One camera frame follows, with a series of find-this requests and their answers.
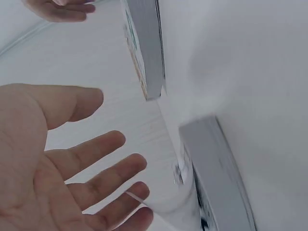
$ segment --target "wooden surface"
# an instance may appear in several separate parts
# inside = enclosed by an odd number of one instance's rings
[[[131,153],[148,161],[147,169],[112,196],[88,209],[94,213],[134,181],[146,182],[150,202],[176,192],[172,164],[176,161],[156,102],[145,102],[122,30],[118,1],[104,3],[81,24],[55,25],[0,59],[0,84],[80,85],[101,88],[104,104],[92,117],[67,123],[48,134],[46,149],[67,148],[110,130],[122,131],[126,145],[69,182],[85,182]],[[151,231],[168,230],[155,218]]]

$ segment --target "white surface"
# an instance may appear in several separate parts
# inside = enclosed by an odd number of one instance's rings
[[[308,2],[160,7],[168,92],[160,106],[175,147],[178,124],[217,114],[258,230],[308,230]]]
[[[177,189],[173,184],[173,146],[157,103],[144,100],[122,22],[119,2],[107,2],[87,22],[53,25],[0,59],[1,85],[23,82],[103,89],[103,107],[84,121],[51,131],[46,149],[71,147],[114,129],[125,134],[127,143],[70,182],[85,182],[131,153],[141,153],[147,159],[144,172],[88,213],[102,208],[135,181],[149,185],[149,202],[170,197]],[[149,230],[168,229],[155,218]]]
[[[0,50],[40,21],[21,0],[0,2]]]

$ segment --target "fingertip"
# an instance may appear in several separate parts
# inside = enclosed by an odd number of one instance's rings
[[[135,154],[131,155],[131,158],[134,158],[136,160],[136,162],[138,162],[138,166],[140,167],[141,170],[145,170],[148,163],[142,155],[135,153]]]
[[[87,13],[94,13],[96,11],[96,6],[92,4],[87,4]]]
[[[149,227],[154,219],[153,211],[148,207],[143,207],[136,212],[136,216],[140,220],[143,220],[143,224],[146,227]]]
[[[149,187],[142,181],[135,183],[132,186],[135,189],[136,196],[140,197],[141,199],[145,200],[150,195]]]
[[[111,134],[112,136],[114,136],[114,138],[119,141],[120,143],[120,146],[123,146],[126,142],[126,137],[125,135],[120,132],[120,131],[117,131],[117,130],[114,130],[114,131],[110,131],[109,134]]]

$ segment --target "open palm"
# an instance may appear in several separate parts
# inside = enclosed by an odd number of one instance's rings
[[[139,203],[121,195],[95,215],[82,211],[98,203],[146,167],[133,154],[81,184],[64,181],[125,143],[112,131],[68,150],[44,151],[47,131],[93,114],[103,102],[97,89],[61,86],[0,87],[0,230],[145,231],[153,219],[147,208],[116,228]],[[148,187],[130,189],[145,199]]]
[[[95,6],[95,0],[22,0],[27,8],[50,22],[82,22]]]

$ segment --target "hand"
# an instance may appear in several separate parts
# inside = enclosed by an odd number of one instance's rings
[[[95,6],[95,0],[22,0],[27,8],[50,22],[82,22]]]
[[[93,114],[102,104],[97,89],[13,84],[0,87],[0,230],[145,231],[153,219],[148,208],[120,224],[139,203],[121,195],[95,215],[82,211],[98,203],[146,168],[133,154],[86,183],[64,181],[125,143],[112,131],[67,150],[44,151],[47,131]],[[129,190],[145,199],[149,189]]]

